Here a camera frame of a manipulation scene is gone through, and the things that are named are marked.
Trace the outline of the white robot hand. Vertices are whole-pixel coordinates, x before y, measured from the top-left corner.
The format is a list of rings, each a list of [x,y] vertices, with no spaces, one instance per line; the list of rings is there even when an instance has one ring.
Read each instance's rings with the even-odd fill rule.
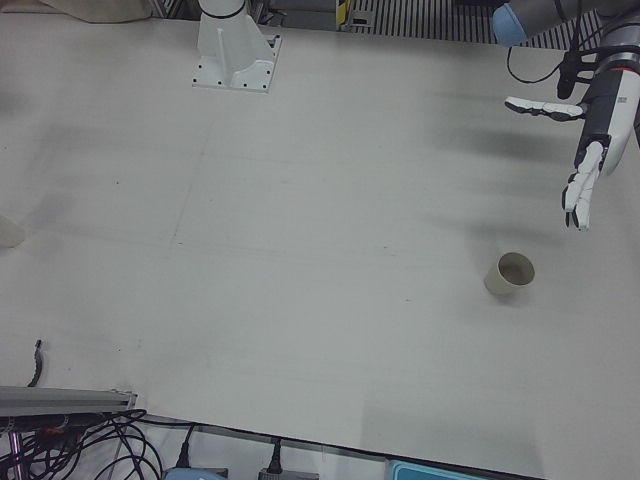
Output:
[[[595,75],[576,105],[534,101],[510,96],[505,106],[519,114],[554,121],[584,122],[574,158],[574,169],[562,193],[565,224],[580,231],[590,227],[591,201],[601,175],[618,166],[636,128],[639,74],[616,67]]]

